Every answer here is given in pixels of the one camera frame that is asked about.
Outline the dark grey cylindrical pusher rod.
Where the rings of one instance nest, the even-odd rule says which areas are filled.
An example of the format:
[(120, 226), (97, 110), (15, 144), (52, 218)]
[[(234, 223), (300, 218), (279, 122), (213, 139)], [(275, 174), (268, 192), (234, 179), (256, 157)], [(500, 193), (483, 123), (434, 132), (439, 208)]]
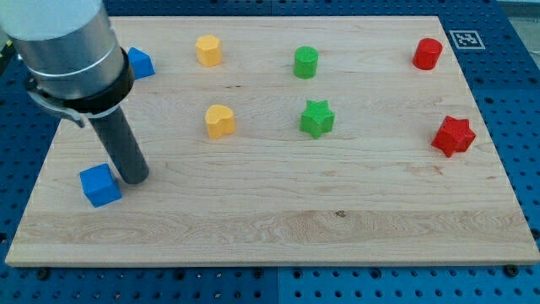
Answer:
[(105, 114), (89, 116), (100, 142), (127, 184), (139, 184), (149, 176), (143, 156), (123, 110), (118, 106)]

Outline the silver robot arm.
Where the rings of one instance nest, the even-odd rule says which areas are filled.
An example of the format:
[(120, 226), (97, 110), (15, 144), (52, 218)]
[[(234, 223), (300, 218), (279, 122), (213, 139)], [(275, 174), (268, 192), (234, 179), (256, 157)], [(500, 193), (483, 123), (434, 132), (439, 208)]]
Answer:
[(101, 0), (2, 0), (1, 28), (30, 72), (26, 89), (45, 112), (91, 123), (124, 182), (149, 167), (121, 103), (134, 72)]

